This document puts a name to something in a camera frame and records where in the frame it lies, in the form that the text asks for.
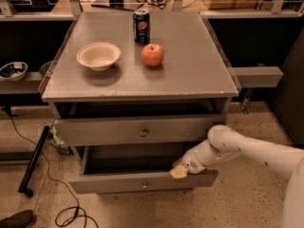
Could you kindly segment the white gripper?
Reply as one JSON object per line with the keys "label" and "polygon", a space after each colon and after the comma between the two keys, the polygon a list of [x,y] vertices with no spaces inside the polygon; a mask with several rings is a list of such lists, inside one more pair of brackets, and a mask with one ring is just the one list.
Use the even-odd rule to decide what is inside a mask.
{"label": "white gripper", "polygon": [[183,179],[187,173],[198,174],[206,169],[212,160],[212,152],[209,145],[197,145],[188,150],[182,157],[181,163],[174,166],[169,174],[174,179]]}

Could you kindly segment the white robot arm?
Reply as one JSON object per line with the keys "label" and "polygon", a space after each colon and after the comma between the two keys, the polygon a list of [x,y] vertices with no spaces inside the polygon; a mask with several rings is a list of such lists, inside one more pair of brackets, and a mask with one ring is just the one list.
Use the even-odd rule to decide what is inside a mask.
{"label": "white robot arm", "polygon": [[188,150],[169,171],[174,179],[198,174],[239,155],[259,162],[288,181],[280,228],[304,226],[304,150],[243,136],[226,125],[210,128],[207,139]]}

